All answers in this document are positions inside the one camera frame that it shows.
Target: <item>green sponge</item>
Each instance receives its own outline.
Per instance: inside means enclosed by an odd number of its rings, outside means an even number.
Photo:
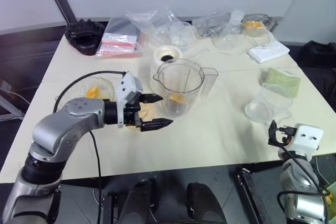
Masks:
[[[286,88],[294,98],[298,95],[300,80],[300,77],[290,72],[271,68],[268,70],[265,83],[276,84]]]

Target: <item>clear plastic pitcher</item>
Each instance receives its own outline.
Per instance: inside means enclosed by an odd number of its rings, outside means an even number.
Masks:
[[[198,96],[206,98],[218,76],[214,68],[202,68],[187,59],[162,64],[153,79],[159,83],[161,109],[171,117],[184,115]]]
[[[291,116],[288,108],[292,104],[290,92],[275,84],[264,83],[260,92],[246,106],[247,116],[257,123],[268,123],[276,115],[286,113]]]

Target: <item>black cable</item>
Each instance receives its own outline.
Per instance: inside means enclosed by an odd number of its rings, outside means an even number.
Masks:
[[[103,71],[97,71],[97,72],[92,72],[92,73],[88,73],[82,77],[79,77],[78,79],[76,79],[75,81],[73,81],[72,83],[70,83],[59,95],[59,97],[57,98],[55,105],[54,105],[54,109],[53,109],[53,113],[57,112],[57,107],[58,104],[60,102],[60,100],[62,99],[62,97],[64,96],[64,94],[73,86],[75,85],[77,82],[85,79],[86,77],[89,76],[93,76],[95,74],[100,74],[100,73],[114,73],[114,74],[121,74],[122,76],[124,76],[126,74],[126,72],[121,72],[121,71],[110,71],[110,70],[103,70]],[[92,140],[93,140],[93,144],[95,146],[95,151],[96,151],[96,157],[97,157],[97,164],[98,164],[98,186],[99,186],[99,204],[98,204],[98,218],[97,218],[97,224],[100,224],[100,216],[101,216],[101,191],[102,191],[102,180],[101,180],[101,169],[100,169],[100,159],[99,159],[99,154],[98,154],[98,149],[97,149],[97,144],[96,144],[96,139],[94,134],[92,133],[92,131],[89,131]]]
[[[97,143],[96,143],[96,139],[94,134],[92,133],[92,131],[89,131],[92,140],[93,140],[93,144],[95,146],[95,151],[96,151],[96,157],[97,157],[97,164],[98,164],[98,189],[99,189],[99,201],[98,201],[98,218],[97,218],[97,224],[100,224],[100,216],[101,216],[101,191],[102,191],[102,181],[101,181],[101,170],[100,170],[100,159],[99,159],[99,154],[98,154],[98,149],[97,149]]]
[[[319,196],[319,197],[322,197],[322,201],[323,201],[323,205],[324,205],[324,212],[325,212],[324,215],[325,215],[325,218],[326,218],[325,221],[324,221],[324,223],[328,224],[329,223],[328,205],[327,205],[327,201],[326,201],[326,199],[325,199],[324,196],[328,196],[330,194],[329,191],[326,190],[326,189],[324,189],[327,192],[323,193],[322,190],[320,189],[319,185],[316,183],[315,179],[307,171],[307,169],[305,169],[304,166],[301,165],[300,162],[284,146],[282,146],[279,142],[277,142],[277,145],[278,145],[279,148],[281,148],[304,171],[304,173],[310,178],[310,180],[316,186],[317,191],[319,192],[318,194],[313,194],[313,193],[305,193],[303,191],[282,191],[277,196],[278,204],[279,204],[280,208],[284,211],[284,207],[283,207],[283,205],[281,204],[281,201],[280,201],[280,197],[283,194],[297,194],[297,195],[308,195],[309,194],[310,196]]]
[[[110,70],[103,70],[103,71],[97,71],[97,72],[92,72],[92,73],[88,73],[82,77],[79,77],[78,79],[76,79],[75,81],[73,81],[72,83],[70,83],[63,91],[62,93],[59,95],[59,97],[57,98],[55,105],[54,105],[54,109],[53,109],[53,113],[55,113],[57,111],[57,107],[58,104],[60,102],[60,100],[62,99],[62,97],[64,96],[64,94],[73,86],[75,85],[77,82],[85,79],[86,77],[89,76],[93,76],[95,74],[100,74],[100,73],[115,73],[115,74],[121,74],[122,76],[124,76],[126,74],[126,72],[121,72],[121,71],[110,71]]]

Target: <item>white power strip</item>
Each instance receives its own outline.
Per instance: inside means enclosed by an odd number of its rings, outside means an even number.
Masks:
[[[258,63],[263,63],[273,60],[285,54],[288,54],[289,48],[285,47],[279,41],[275,40],[268,47],[252,48],[248,54],[253,57]]]

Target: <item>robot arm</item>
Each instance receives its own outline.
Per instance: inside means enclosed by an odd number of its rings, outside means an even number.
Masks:
[[[287,135],[282,138],[283,143],[276,140],[276,131]],[[288,223],[322,224],[325,222],[324,211],[327,209],[324,209],[322,197],[316,196],[320,194],[319,180],[310,164],[312,153],[318,149],[322,136],[322,129],[304,124],[277,128],[273,121],[269,128],[268,144],[280,147],[278,155],[283,160],[280,182],[284,189],[281,194],[285,200],[283,210]],[[288,153],[296,158],[308,174]],[[298,192],[316,195],[303,195]]]
[[[155,94],[142,94],[140,80],[127,73],[117,87],[116,102],[75,98],[57,113],[42,119],[34,128],[34,141],[8,197],[3,222],[54,223],[60,202],[61,174],[80,138],[105,124],[135,125],[140,131],[165,127],[172,120],[143,122],[138,115],[139,102],[161,99]]]

